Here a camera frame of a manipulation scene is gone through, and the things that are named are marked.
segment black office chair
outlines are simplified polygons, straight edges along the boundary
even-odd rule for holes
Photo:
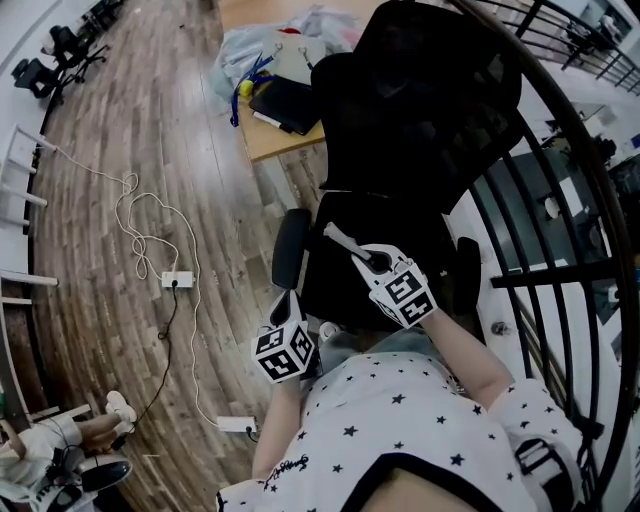
[[[456,250],[442,214],[522,137],[513,63],[493,33],[459,14],[413,2],[378,7],[353,53],[326,57],[312,71],[328,149],[322,188],[330,192],[310,231],[308,211],[287,212],[274,284],[296,288],[307,249],[306,313],[398,329],[368,299],[350,254],[323,237],[334,222],[361,245],[391,244],[413,258],[439,304],[446,303],[441,273],[452,274],[454,312],[475,312],[478,246],[467,239]]]
[[[102,53],[109,49],[109,45],[103,45],[93,53],[90,53],[94,38],[79,38],[69,27],[56,25],[49,30],[53,39],[53,55],[59,68],[74,70],[73,79],[76,82],[84,82],[85,74],[93,62],[106,62]]]
[[[47,98],[60,85],[58,73],[38,59],[22,59],[11,72],[15,87],[29,89],[38,98]]]

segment wooden desk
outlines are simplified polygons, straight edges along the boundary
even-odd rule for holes
[[[255,23],[278,23],[293,18],[311,7],[313,0],[222,0],[220,17],[225,32]],[[382,0],[323,0],[324,5],[353,13],[362,26]],[[288,151],[317,144],[324,140],[322,124],[318,123],[307,135],[288,134],[253,117],[246,103],[238,106],[240,128],[244,136],[247,155],[251,162],[275,157]]]

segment black star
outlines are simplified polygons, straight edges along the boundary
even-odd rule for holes
[[[461,457],[460,454],[450,457],[452,466],[461,466],[464,457]]]

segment yellow object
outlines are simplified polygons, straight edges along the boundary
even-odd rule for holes
[[[238,94],[243,98],[248,98],[253,91],[253,82],[251,80],[243,80],[238,87]]]

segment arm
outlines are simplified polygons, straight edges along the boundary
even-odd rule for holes
[[[252,478],[267,478],[300,428],[300,378],[273,386],[264,427],[253,457]]]
[[[471,398],[486,409],[514,382],[496,355],[441,309],[421,324]]]
[[[20,459],[24,459],[27,454],[27,448],[22,442],[22,439],[16,434],[16,431],[13,430],[13,427],[7,420],[0,420],[0,426],[9,436],[9,446],[11,446],[11,449],[16,452]]]

